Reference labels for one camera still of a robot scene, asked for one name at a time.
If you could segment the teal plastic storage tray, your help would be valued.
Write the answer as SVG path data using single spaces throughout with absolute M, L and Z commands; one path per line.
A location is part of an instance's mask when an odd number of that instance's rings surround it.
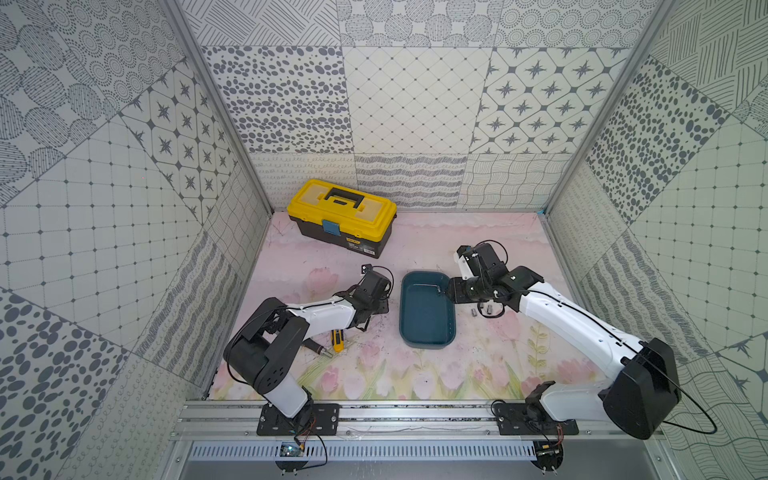
M 454 341 L 456 316 L 447 296 L 449 280 L 436 271 L 411 271 L 403 277 L 399 333 L 409 347 L 439 350 Z

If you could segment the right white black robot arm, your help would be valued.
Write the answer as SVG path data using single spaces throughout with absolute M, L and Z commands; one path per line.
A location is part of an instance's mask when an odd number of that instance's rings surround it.
M 572 303 L 528 267 L 508 269 L 486 242 L 460 246 L 460 276 L 450 280 L 455 304 L 493 302 L 521 313 L 577 348 L 604 375 L 592 384 L 539 384 L 525 399 L 524 419 L 537 427 L 568 421 L 610 421 L 647 440 L 681 400 L 675 356 L 664 341 L 643 341 Z

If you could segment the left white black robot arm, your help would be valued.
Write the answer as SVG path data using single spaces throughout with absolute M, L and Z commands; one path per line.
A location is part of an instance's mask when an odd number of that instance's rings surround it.
M 361 270 L 357 283 L 326 300 L 307 304 L 286 304 L 276 297 L 264 300 L 225 346 L 223 361 L 230 377 L 252 388 L 292 423 L 309 423 L 311 394 L 290 374 L 299 350 L 322 334 L 366 331 L 373 316 L 389 311 L 392 272 L 370 264 Z

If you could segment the yellow utility knife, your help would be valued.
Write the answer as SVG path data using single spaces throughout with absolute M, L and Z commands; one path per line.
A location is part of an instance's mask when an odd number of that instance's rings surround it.
M 341 353 L 345 349 L 345 338 L 343 330 L 333 330 L 331 334 L 332 348 L 335 353 Z

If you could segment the yellow black toolbox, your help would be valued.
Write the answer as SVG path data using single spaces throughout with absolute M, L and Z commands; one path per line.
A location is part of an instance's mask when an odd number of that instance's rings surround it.
M 397 205 L 377 195 L 311 179 L 286 211 L 303 235 L 379 258 L 391 236 Z

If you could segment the left green circuit board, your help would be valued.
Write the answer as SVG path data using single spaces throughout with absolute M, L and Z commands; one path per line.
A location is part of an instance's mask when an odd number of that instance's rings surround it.
M 283 472 L 297 472 L 307 464 L 304 450 L 296 443 L 283 442 L 275 459 L 275 465 Z

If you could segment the right black circuit board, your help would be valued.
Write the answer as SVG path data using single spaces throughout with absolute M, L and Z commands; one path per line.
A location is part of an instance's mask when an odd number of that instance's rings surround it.
M 564 459 L 564 451 L 561 444 L 544 441 L 533 443 L 534 459 L 531 463 L 543 473 L 556 473 Z

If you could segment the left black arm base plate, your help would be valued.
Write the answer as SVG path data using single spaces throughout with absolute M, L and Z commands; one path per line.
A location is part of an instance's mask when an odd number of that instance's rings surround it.
M 313 403 L 304 406 L 294 417 L 284 415 L 276 406 L 262 407 L 258 436 L 300 436 L 319 434 L 335 436 L 341 406 L 337 403 Z

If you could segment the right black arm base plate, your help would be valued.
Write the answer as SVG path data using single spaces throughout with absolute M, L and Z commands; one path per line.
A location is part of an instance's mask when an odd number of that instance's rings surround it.
M 495 400 L 490 406 L 500 435 L 572 436 L 579 434 L 575 420 L 555 421 L 538 407 Z

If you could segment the aluminium mounting rail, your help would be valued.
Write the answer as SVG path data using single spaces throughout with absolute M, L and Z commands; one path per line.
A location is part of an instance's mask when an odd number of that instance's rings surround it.
M 521 426 L 499 428 L 500 404 L 490 400 L 340 401 L 334 415 L 323 414 L 307 432 L 277 427 L 262 413 L 264 401 L 189 401 L 171 430 L 172 440 L 453 440 L 558 439 Z

